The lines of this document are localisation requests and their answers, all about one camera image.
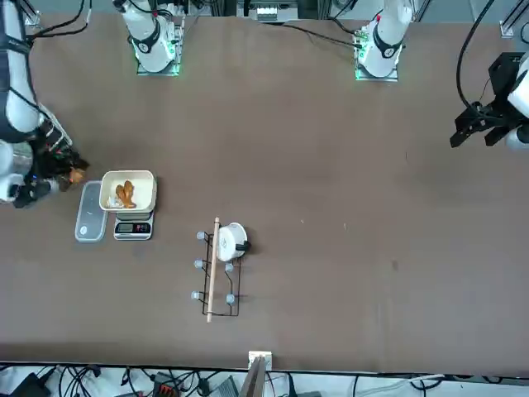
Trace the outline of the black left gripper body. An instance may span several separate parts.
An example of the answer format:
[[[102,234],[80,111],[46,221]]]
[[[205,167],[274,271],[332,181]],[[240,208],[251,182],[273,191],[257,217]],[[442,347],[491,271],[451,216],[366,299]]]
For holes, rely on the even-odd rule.
[[[508,101],[524,61],[523,52],[503,52],[489,66],[488,74],[493,88],[493,100],[480,109],[485,121],[521,121],[524,116]]]

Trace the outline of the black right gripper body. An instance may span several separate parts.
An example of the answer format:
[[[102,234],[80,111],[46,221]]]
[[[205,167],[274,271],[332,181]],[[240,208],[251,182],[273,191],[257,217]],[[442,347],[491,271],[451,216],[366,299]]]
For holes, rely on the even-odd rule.
[[[50,183],[48,181],[36,181],[21,186],[18,195],[13,201],[15,208],[24,208],[42,199],[50,193]]]

